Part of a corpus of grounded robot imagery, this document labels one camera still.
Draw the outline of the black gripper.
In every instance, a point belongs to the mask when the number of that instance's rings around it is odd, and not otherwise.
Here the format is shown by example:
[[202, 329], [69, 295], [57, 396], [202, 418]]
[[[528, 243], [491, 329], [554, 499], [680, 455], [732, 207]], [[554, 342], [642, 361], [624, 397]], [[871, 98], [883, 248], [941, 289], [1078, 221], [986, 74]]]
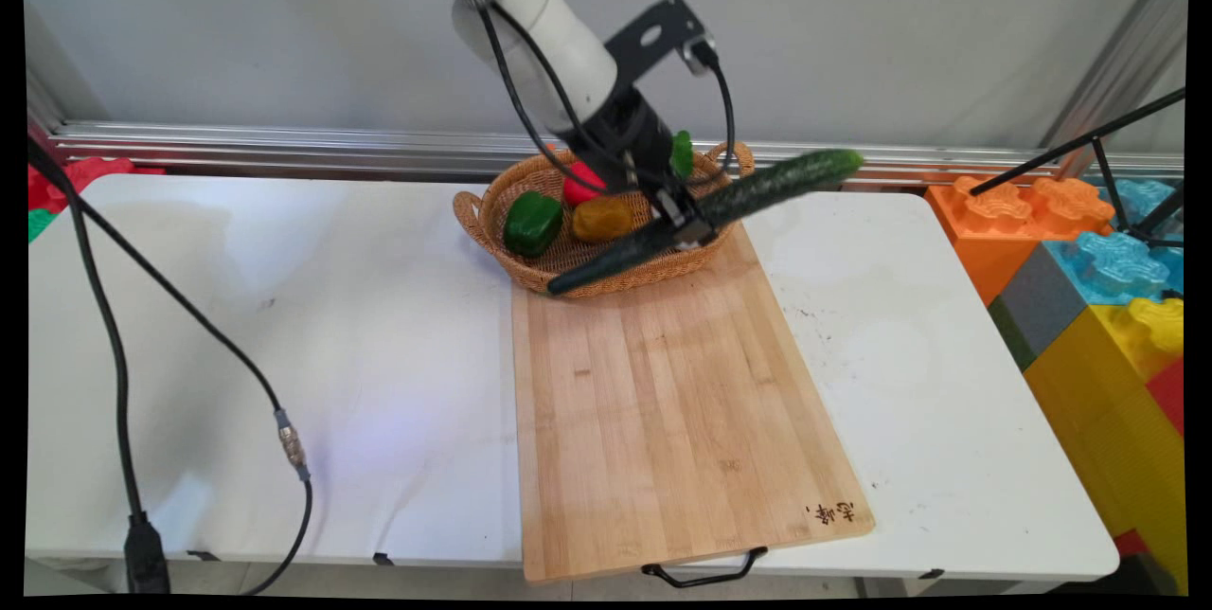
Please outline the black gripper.
[[617, 89], [590, 116], [566, 130], [570, 149], [611, 195], [639, 190], [653, 220], [671, 227], [678, 252], [707, 246], [718, 227], [702, 217], [694, 196], [671, 170], [671, 131], [639, 89]]

